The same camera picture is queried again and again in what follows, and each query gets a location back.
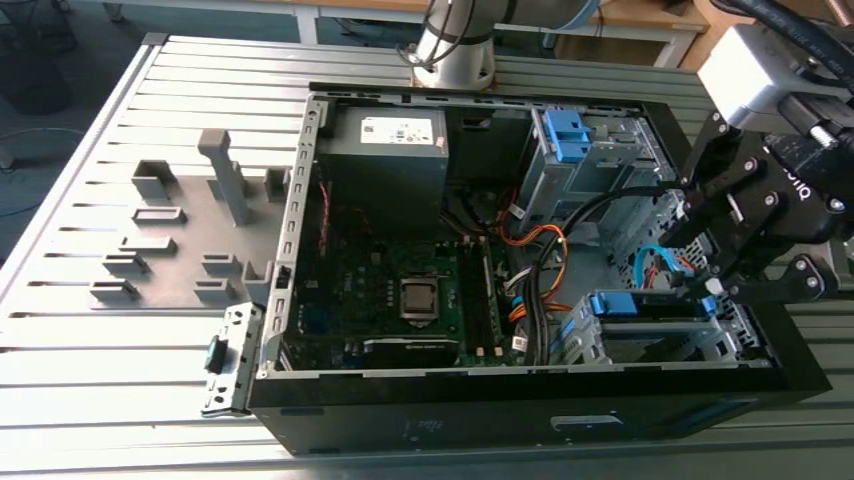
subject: metal bracket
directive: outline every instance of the metal bracket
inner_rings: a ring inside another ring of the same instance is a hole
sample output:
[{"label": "metal bracket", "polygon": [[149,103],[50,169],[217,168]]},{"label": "metal bracket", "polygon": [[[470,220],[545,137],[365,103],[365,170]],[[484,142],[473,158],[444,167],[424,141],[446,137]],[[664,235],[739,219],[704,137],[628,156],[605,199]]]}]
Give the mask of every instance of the metal bracket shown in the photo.
[{"label": "metal bracket", "polygon": [[209,371],[209,396],[202,408],[203,417],[242,417],[250,415],[247,404],[265,311],[253,303],[229,307],[223,326],[211,340],[205,369]]},{"label": "metal bracket", "polygon": [[731,298],[740,303],[815,302],[839,289],[837,277],[825,263],[811,255],[797,255],[784,276],[767,282],[737,282]]},{"label": "metal bracket", "polygon": [[751,158],[744,164],[735,164],[704,188],[685,190],[685,217],[674,228],[662,235],[660,243],[668,248],[685,248],[706,231],[712,218],[720,215],[720,205],[728,200],[728,193],[749,181],[767,167],[761,158]]}]

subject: power supply label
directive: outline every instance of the power supply label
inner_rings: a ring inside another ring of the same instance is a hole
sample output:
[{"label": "power supply label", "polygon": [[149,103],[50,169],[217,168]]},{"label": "power supply label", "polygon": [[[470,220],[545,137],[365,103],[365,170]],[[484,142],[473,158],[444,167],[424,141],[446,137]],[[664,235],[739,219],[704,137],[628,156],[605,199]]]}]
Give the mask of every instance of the power supply label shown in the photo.
[{"label": "power supply label", "polygon": [[433,121],[429,118],[366,117],[362,143],[433,145]]}]

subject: motherboard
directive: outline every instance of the motherboard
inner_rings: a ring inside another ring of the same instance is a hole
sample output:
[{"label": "motherboard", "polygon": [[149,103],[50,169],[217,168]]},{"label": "motherboard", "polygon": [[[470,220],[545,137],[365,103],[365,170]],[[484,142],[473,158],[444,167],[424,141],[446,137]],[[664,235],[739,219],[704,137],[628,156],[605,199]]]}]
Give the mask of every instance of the motherboard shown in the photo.
[{"label": "motherboard", "polygon": [[477,239],[341,240],[301,282],[289,358],[313,369],[504,364],[504,254]]}]

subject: label sticker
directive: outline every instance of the label sticker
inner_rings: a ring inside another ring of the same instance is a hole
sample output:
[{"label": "label sticker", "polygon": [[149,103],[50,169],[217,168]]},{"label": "label sticker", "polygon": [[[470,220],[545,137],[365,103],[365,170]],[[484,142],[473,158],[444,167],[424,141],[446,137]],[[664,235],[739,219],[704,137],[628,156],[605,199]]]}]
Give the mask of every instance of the label sticker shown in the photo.
[{"label": "label sticker", "polygon": [[362,143],[433,145],[433,122],[429,118],[368,117]]},{"label": "label sticker", "polygon": [[510,206],[508,207],[508,210],[510,211],[514,217],[522,220],[522,217],[525,217],[525,210],[522,210],[522,208],[520,208],[520,206],[516,203],[510,204]]},{"label": "label sticker", "polygon": [[525,337],[513,337],[513,349],[518,352],[526,352],[529,350],[529,339]]}]

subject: green circuit board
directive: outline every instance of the green circuit board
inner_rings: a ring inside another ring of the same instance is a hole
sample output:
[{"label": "green circuit board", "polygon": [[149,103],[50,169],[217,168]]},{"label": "green circuit board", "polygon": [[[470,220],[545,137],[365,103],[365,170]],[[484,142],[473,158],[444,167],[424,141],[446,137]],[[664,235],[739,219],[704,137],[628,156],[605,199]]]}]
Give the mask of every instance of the green circuit board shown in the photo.
[{"label": "green circuit board", "polygon": [[[342,240],[336,248],[330,248],[318,262],[317,274],[302,284],[298,294],[301,338],[294,344],[304,351],[312,350],[312,357],[330,359],[329,362],[321,360],[321,364],[316,362],[313,368],[358,368],[358,362],[349,364],[346,352],[358,349],[360,342],[366,339],[396,337],[460,342],[458,366],[505,363],[492,278],[496,252],[492,248],[478,247],[480,258],[473,258],[472,253],[461,256],[464,252],[472,252],[472,248],[457,242],[380,242],[370,239]],[[466,277],[461,272],[461,262],[472,265],[476,260],[489,268],[489,274],[473,280],[472,275]],[[404,318],[402,285],[408,281],[436,282],[436,319],[412,321]],[[473,322],[477,320],[470,318],[468,323],[466,289],[485,292],[484,310],[478,314],[485,321],[477,340],[489,348],[478,349],[473,343]]]}]

